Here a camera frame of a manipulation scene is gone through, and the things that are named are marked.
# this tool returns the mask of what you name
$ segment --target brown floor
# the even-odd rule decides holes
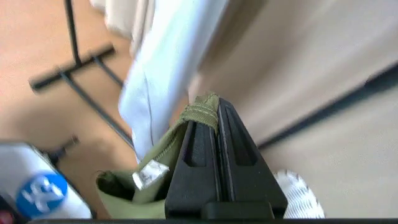
[[[109,33],[88,0],[73,3],[82,55],[112,42],[118,52],[106,64],[124,79],[131,64],[129,41]],[[62,161],[62,171],[99,218],[107,217],[94,190],[96,172],[134,167],[133,150],[66,84],[36,95],[28,83],[72,59],[63,1],[0,1],[0,30],[0,138],[55,147],[76,134],[81,144]],[[118,115],[120,87],[96,66],[75,77],[128,130]]]

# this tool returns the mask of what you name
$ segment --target beige wall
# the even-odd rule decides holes
[[[190,96],[211,89],[231,101],[260,143],[396,62],[397,8],[395,0],[269,0],[244,30],[230,25],[243,32],[237,39],[218,37],[221,54],[205,61]],[[397,99],[397,89],[377,95],[264,157],[273,170],[303,175],[328,217],[398,217]]]
[[[398,87],[262,155],[272,170],[299,173],[327,217],[398,217]]]

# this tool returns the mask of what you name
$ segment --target blue logo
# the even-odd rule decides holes
[[[17,194],[17,208],[29,218],[49,214],[61,205],[67,190],[68,183],[60,174],[36,175]]]

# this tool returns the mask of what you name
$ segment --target red object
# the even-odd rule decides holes
[[[13,224],[14,217],[11,212],[2,210],[0,211],[0,224]]]

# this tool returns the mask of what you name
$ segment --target white textured cloth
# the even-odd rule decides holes
[[[195,74],[228,0],[173,0],[156,6],[119,101],[137,160],[163,136]]]
[[[289,203],[284,218],[325,218],[319,201],[298,174],[280,170],[274,177]]]

